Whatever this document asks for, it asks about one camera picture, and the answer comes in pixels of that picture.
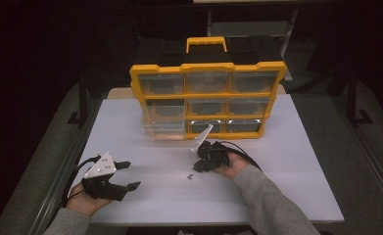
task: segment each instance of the organizer handle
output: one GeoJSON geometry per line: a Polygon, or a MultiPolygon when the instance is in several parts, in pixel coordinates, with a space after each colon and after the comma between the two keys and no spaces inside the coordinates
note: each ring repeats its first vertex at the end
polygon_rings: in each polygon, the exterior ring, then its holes
{"type": "Polygon", "coordinates": [[[227,52],[224,37],[189,37],[187,38],[187,53],[191,45],[215,45],[221,44],[224,52],[227,52]]]}

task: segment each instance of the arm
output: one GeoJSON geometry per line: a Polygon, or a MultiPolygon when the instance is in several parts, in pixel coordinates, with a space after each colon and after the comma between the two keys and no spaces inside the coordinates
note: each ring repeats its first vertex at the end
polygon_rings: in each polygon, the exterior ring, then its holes
{"type": "Polygon", "coordinates": [[[232,179],[259,234],[319,234],[301,209],[285,197],[258,168],[229,153],[230,166],[215,171],[232,179]]]}
{"type": "Polygon", "coordinates": [[[81,183],[72,188],[70,195],[67,207],[58,211],[44,235],[85,234],[91,216],[111,202],[111,200],[91,198],[84,193],[81,183]]]}

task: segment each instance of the clear plastic drawer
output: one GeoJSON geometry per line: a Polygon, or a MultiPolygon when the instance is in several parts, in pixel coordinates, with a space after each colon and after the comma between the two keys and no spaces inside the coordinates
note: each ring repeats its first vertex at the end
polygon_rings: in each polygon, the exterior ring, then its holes
{"type": "Polygon", "coordinates": [[[181,121],[185,118],[184,100],[147,100],[143,112],[149,121],[181,121]]]}
{"type": "Polygon", "coordinates": [[[232,74],[230,92],[271,92],[278,71],[236,71],[232,74]]]}
{"type": "Polygon", "coordinates": [[[225,132],[258,132],[261,124],[261,119],[230,119],[225,122],[225,132]]]}
{"type": "Polygon", "coordinates": [[[195,71],[185,74],[188,93],[221,93],[227,92],[229,72],[195,71]]]}
{"type": "Polygon", "coordinates": [[[139,74],[144,95],[183,94],[182,73],[139,74]]]}
{"type": "Polygon", "coordinates": [[[183,140],[185,138],[184,121],[149,121],[142,118],[142,128],[146,135],[154,140],[183,140]]]}
{"type": "Polygon", "coordinates": [[[210,131],[210,133],[221,133],[221,127],[224,124],[224,121],[220,120],[220,119],[190,120],[188,122],[189,132],[190,133],[195,133],[195,134],[200,134],[207,127],[209,127],[209,124],[213,125],[213,129],[212,129],[212,131],[210,131]]]}
{"type": "Polygon", "coordinates": [[[269,102],[268,98],[230,98],[229,116],[262,116],[269,102]]]}
{"type": "Polygon", "coordinates": [[[193,116],[213,116],[225,114],[227,99],[187,99],[188,114],[193,116]]]}

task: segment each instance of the gray sweater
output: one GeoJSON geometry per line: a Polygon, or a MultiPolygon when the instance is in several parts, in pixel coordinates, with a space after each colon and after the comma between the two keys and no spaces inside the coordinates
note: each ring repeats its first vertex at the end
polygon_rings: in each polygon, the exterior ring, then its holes
{"type": "MultiPolygon", "coordinates": [[[[301,209],[286,198],[259,169],[244,167],[234,178],[248,208],[249,223],[259,235],[319,234],[301,209]]],[[[91,217],[60,209],[45,235],[85,234],[91,217]]]]}

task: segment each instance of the wrist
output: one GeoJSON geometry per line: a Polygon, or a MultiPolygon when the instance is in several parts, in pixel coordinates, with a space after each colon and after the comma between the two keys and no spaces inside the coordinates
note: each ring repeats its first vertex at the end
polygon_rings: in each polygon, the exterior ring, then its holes
{"type": "Polygon", "coordinates": [[[77,199],[69,200],[66,208],[76,212],[84,213],[89,216],[92,216],[97,211],[94,207],[79,203],[77,199]]]}
{"type": "Polygon", "coordinates": [[[234,177],[236,177],[236,175],[244,168],[246,167],[247,165],[249,165],[249,163],[247,161],[236,161],[235,163],[233,163],[233,170],[230,170],[226,176],[233,180],[234,177]]]}

